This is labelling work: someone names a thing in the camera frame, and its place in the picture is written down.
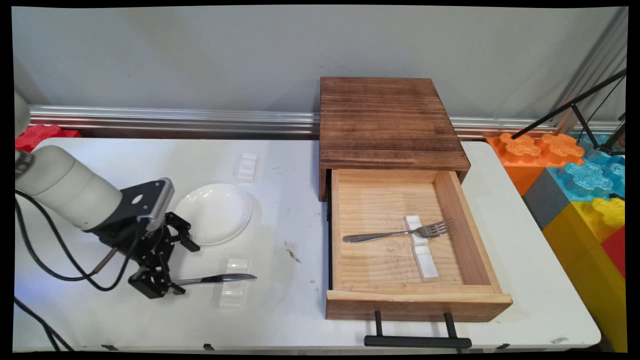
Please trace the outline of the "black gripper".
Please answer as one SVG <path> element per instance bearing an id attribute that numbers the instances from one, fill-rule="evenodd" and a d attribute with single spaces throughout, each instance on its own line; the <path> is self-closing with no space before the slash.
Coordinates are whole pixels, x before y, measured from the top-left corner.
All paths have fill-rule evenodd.
<path id="1" fill-rule="evenodd" d="M 125 274 L 130 262 L 138 271 L 128 278 L 128 284 L 149 299 L 159 299 L 167 294 L 182 296 L 186 290 L 174 284 L 169 273 L 172 245 L 179 243 L 188 251 L 199 252 L 190 233 L 191 224 L 174 212 L 164 215 L 164 224 L 155 230 L 147 229 L 146 219 L 117 219 L 93 228 L 100 242 L 125 256 L 119 269 Z M 169 228 L 176 231 L 170 234 Z"/>

